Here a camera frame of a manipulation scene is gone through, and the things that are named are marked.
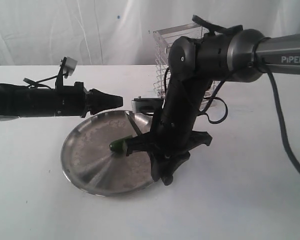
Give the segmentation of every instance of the white curtain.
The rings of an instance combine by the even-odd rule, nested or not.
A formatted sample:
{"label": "white curtain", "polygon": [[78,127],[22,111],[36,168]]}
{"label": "white curtain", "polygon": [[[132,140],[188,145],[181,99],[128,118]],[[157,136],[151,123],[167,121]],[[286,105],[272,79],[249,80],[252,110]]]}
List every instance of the white curtain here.
{"label": "white curtain", "polygon": [[152,32],[191,22],[300,32],[300,0],[0,0],[0,65],[154,64]]}

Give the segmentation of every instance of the wire basket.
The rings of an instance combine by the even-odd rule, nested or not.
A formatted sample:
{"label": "wire basket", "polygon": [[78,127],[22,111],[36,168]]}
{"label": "wire basket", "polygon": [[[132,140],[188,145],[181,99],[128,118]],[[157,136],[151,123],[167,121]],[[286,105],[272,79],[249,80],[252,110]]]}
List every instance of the wire basket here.
{"label": "wire basket", "polygon": [[[153,37],[156,41],[156,53],[155,53],[155,63],[156,63],[156,82],[153,84],[154,91],[159,98],[165,97],[165,87],[164,87],[164,75],[168,67],[168,57],[172,44],[175,40],[181,36],[186,36],[189,38],[200,39],[208,31],[196,23],[190,23],[181,26],[170,27],[162,30],[157,30],[153,32]],[[167,74],[166,82],[168,84],[170,80],[170,73]],[[210,97],[212,92],[216,88],[216,82],[214,81],[211,88],[205,92],[205,97]],[[203,100],[200,109],[202,109],[207,100]]]}

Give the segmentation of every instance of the metal plate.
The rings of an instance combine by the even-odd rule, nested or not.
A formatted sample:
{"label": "metal plate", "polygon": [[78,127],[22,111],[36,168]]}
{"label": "metal plate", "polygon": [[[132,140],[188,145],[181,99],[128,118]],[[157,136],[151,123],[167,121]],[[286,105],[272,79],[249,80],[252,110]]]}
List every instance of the metal plate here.
{"label": "metal plate", "polygon": [[110,151],[111,142],[137,135],[127,114],[142,133],[150,130],[150,117],[117,110],[90,117],[69,134],[62,147],[61,164],[65,176],[77,188],[93,195],[118,196],[154,182],[146,152],[126,156]]}

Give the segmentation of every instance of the white table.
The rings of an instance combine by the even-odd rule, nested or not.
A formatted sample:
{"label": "white table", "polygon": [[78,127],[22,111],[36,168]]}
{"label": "white table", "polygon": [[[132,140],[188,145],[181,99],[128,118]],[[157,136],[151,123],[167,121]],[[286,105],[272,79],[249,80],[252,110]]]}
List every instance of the white table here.
{"label": "white table", "polygon": [[[0,82],[23,84],[58,72],[57,66],[0,66]],[[154,66],[78,66],[65,83],[131,99],[154,96]],[[290,144],[300,161],[300,76],[275,74]],[[209,147],[191,158],[165,187],[158,182],[115,198],[93,196],[64,177],[62,144],[79,117],[0,122],[0,240],[72,239],[300,239],[300,176],[283,149],[266,76],[227,83],[220,91],[229,117],[195,129]],[[214,119],[223,106],[210,110]]]}

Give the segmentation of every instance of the green object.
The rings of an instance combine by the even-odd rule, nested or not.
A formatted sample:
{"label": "green object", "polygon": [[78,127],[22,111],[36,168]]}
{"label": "green object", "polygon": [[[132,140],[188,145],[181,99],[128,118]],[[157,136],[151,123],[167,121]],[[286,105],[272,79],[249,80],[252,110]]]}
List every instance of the green object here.
{"label": "green object", "polygon": [[131,138],[132,138],[132,135],[129,135],[129,136],[126,136],[126,137],[123,137],[123,138],[120,138],[118,140],[111,142],[109,145],[110,150],[112,152],[115,152],[118,154],[122,153],[124,151],[124,149],[123,149],[124,141],[126,139],[131,139]]}

